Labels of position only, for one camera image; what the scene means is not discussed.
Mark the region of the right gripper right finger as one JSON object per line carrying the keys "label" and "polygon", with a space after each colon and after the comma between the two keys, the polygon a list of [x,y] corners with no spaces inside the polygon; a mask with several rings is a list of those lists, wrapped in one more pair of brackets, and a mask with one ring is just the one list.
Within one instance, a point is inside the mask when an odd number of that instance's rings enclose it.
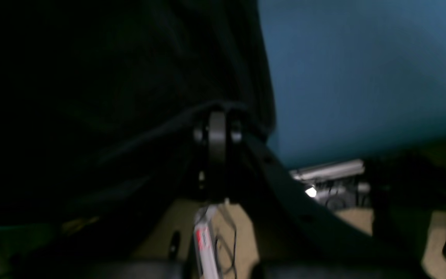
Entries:
{"label": "right gripper right finger", "polygon": [[242,141],[250,196],[242,206],[254,223],[261,258],[254,279],[419,279],[421,266],[336,217],[308,197],[265,143]]}

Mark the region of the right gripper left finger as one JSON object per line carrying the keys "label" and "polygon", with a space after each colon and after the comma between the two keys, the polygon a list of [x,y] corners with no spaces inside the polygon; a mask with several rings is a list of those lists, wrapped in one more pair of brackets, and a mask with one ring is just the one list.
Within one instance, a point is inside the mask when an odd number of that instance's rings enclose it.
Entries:
{"label": "right gripper left finger", "polygon": [[228,181],[243,141],[242,124],[232,113],[212,111],[196,123],[193,139],[202,164],[206,199],[221,203],[230,195]]}

